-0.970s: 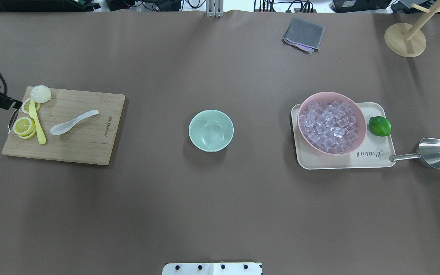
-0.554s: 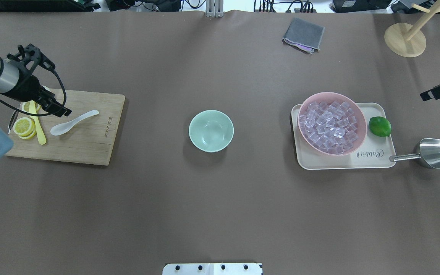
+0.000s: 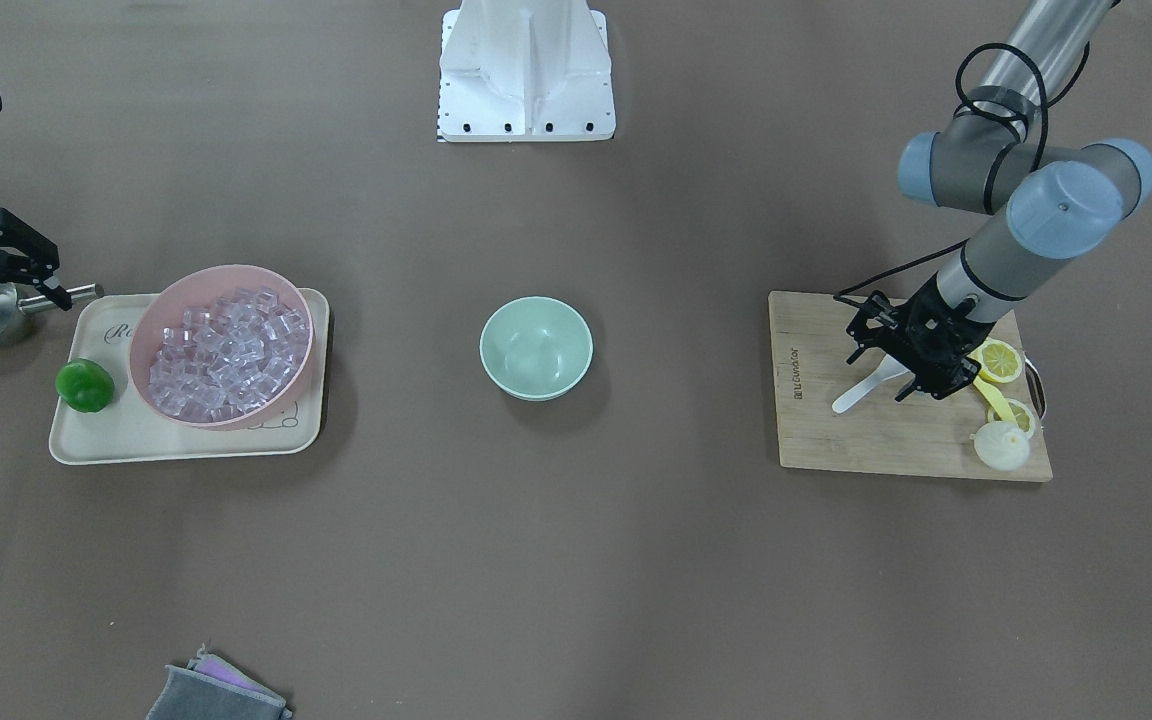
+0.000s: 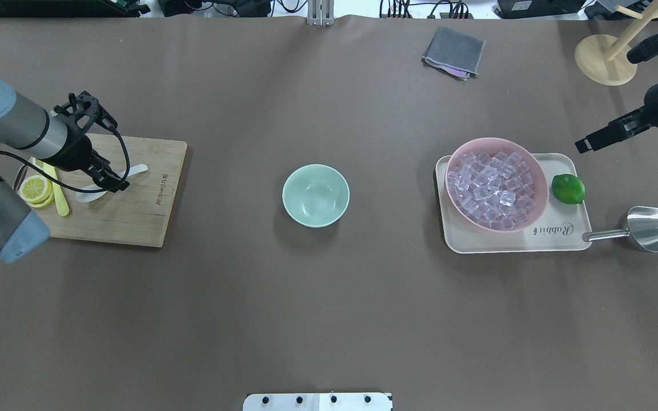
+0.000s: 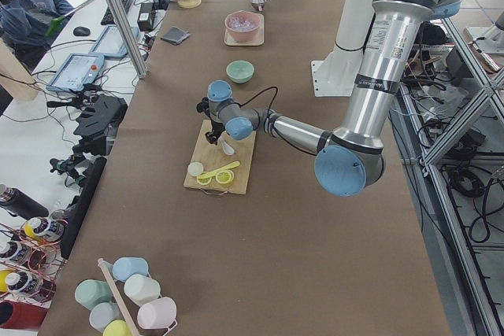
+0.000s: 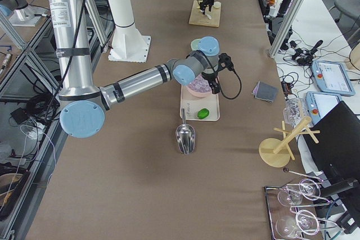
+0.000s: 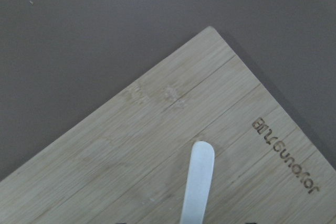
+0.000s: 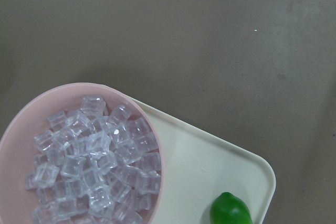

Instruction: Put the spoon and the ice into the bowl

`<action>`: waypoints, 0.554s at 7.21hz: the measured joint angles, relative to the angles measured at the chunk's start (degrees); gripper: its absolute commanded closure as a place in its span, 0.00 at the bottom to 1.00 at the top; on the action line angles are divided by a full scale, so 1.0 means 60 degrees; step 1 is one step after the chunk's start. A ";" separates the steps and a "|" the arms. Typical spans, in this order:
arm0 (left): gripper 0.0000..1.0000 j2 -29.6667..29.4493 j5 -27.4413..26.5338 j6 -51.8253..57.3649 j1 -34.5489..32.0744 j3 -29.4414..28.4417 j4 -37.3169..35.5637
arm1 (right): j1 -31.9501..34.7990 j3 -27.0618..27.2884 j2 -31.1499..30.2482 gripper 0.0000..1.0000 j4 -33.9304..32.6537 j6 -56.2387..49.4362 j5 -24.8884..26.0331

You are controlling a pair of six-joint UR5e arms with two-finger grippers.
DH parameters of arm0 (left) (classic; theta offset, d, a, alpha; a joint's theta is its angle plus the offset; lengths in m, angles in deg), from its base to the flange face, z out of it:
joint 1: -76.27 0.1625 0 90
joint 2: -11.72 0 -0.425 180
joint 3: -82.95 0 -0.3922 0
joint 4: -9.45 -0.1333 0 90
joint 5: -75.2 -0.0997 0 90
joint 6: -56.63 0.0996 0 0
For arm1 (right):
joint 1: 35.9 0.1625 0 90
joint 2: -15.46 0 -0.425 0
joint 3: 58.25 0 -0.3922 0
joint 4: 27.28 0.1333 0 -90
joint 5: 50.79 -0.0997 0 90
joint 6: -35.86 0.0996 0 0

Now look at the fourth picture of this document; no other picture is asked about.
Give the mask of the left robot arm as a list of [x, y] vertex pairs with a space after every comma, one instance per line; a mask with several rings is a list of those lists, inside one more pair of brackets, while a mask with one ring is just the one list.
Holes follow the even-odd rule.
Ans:
[[[113, 172], [87, 136], [93, 124], [121, 137], [117, 121], [89, 92], [70, 94], [47, 110], [0, 80], [0, 155], [5, 145], [61, 171], [82, 171], [102, 191], [123, 191], [130, 182]], [[0, 260], [11, 264], [49, 237], [45, 222], [0, 176]]]

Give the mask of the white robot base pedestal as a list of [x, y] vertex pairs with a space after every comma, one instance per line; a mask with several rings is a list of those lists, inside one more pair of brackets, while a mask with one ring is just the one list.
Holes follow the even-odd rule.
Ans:
[[394, 410], [391, 393], [254, 393], [243, 410]]

